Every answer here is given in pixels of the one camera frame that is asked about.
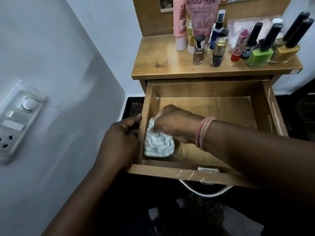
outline pink wristband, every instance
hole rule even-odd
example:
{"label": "pink wristband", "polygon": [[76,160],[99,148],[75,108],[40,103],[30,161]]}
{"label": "pink wristband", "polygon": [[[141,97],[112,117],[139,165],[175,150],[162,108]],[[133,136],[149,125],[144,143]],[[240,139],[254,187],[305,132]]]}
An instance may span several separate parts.
{"label": "pink wristband", "polygon": [[209,128],[213,120],[216,120],[216,118],[209,117],[203,119],[199,124],[198,130],[195,133],[195,145],[196,147],[200,148],[203,151],[204,151],[203,140],[204,137],[206,136],[207,129]]}

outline pink tube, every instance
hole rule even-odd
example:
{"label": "pink tube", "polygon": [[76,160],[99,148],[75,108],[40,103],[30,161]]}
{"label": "pink tube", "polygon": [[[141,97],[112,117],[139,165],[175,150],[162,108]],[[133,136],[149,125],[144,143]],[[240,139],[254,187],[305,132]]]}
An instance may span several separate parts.
{"label": "pink tube", "polygon": [[173,0],[174,36],[176,37],[176,49],[186,49],[186,11],[185,0]]}

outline wooden tabletop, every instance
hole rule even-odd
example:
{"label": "wooden tabletop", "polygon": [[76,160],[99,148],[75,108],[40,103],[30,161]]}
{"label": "wooden tabletop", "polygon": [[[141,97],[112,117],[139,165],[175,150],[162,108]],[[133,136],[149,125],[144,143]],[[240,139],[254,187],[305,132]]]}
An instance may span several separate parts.
{"label": "wooden tabletop", "polygon": [[212,51],[208,48],[204,53],[203,63],[192,63],[192,54],[188,50],[176,51],[173,34],[143,37],[138,50],[133,79],[177,79],[202,77],[231,77],[249,75],[285,75],[303,66],[297,56],[285,64],[266,64],[261,67],[249,68],[246,60],[237,62],[230,60],[231,54],[226,51],[221,66],[210,64]]}

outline metal handle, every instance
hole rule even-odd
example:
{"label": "metal handle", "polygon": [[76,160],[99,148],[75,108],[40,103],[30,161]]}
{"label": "metal handle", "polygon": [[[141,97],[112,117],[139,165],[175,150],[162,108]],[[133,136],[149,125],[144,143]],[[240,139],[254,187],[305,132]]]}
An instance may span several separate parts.
{"label": "metal handle", "polygon": [[219,190],[218,192],[216,193],[213,193],[213,194],[202,194],[202,193],[199,193],[197,191],[195,191],[194,189],[192,189],[184,180],[179,180],[188,190],[190,190],[191,192],[197,194],[197,195],[200,195],[202,197],[205,197],[205,198],[214,198],[214,197],[217,197],[221,194],[223,194],[224,192],[228,191],[229,189],[231,189],[233,186],[231,185],[228,185],[228,186],[225,186],[224,188],[222,188],[221,190]]}

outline drawer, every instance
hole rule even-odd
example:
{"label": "drawer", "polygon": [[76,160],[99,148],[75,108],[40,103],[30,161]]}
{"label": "drawer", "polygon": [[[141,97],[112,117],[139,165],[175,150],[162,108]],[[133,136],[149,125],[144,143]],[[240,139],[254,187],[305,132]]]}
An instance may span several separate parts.
{"label": "drawer", "polygon": [[[151,117],[173,104],[204,117],[288,136],[276,98],[266,80],[209,79],[149,80],[139,128],[139,152],[129,173],[257,188],[254,183],[210,153],[193,144],[176,142],[166,158],[144,155],[144,139]],[[215,168],[219,173],[200,171]]]}

